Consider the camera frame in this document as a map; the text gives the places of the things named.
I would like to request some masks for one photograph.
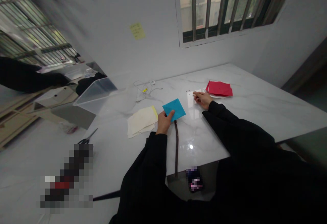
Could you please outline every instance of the charging cable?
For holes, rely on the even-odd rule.
[[[140,84],[138,84],[138,85],[143,85],[142,86],[142,88],[139,88],[137,85],[135,85],[135,83],[136,82],[140,82]],[[139,80],[137,80],[137,81],[135,81],[134,83],[133,83],[133,85],[139,90],[139,91],[141,91],[141,93],[143,94],[143,99],[141,99],[141,100],[137,100],[137,94],[136,94],[136,103],[139,103],[140,101],[142,101],[142,100],[145,100],[146,98],[147,98],[147,96],[149,96],[149,97],[151,97],[151,93],[154,91],[154,90],[156,90],[156,89],[162,89],[162,88],[155,88],[155,89],[153,89],[152,88],[152,86],[151,86],[151,89],[149,89],[149,87],[145,84],[145,83],[143,83],[143,82],[141,82],[141,81],[139,81]]]

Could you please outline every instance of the person's left hand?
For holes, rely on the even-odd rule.
[[[161,112],[158,115],[158,129],[156,134],[167,134],[168,133],[168,129],[170,127],[171,124],[171,118],[173,117],[173,115],[175,114],[175,111],[172,110],[169,115],[167,116],[165,111]]]

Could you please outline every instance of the black cloth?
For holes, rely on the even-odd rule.
[[[212,101],[203,115],[231,155],[219,162],[211,201],[183,201],[166,187],[167,136],[152,132],[123,179],[110,223],[312,223],[323,216],[325,171],[279,149],[222,104]]]
[[[76,87],[76,93],[78,96],[81,96],[82,93],[96,80],[106,78],[106,75],[103,75],[101,73],[96,73],[94,77],[89,77],[89,78],[83,78],[78,81],[78,86]]]
[[[0,57],[0,84],[7,88],[35,93],[51,86],[65,86],[68,80],[60,73],[41,74],[41,67]]]

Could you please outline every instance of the smartphone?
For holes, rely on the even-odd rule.
[[[203,181],[198,167],[193,167],[186,170],[186,177],[191,193],[202,191],[204,189]]]

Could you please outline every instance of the sticky note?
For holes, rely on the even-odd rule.
[[[169,113],[172,110],[175,111],[175,114],[171,118],[171,121],[175,121],[175,120],[179,119],[180,117],[186,115],[179,99],[173,100],[172,102],[169,102],[168,104],[165,104],[162,107],[167,116],[169,115]]]
[[[141,23],[133,24],[129,28],[130,28],[130,31],[132,32],[135,40],[145,38],[145,33],[143,31]]]

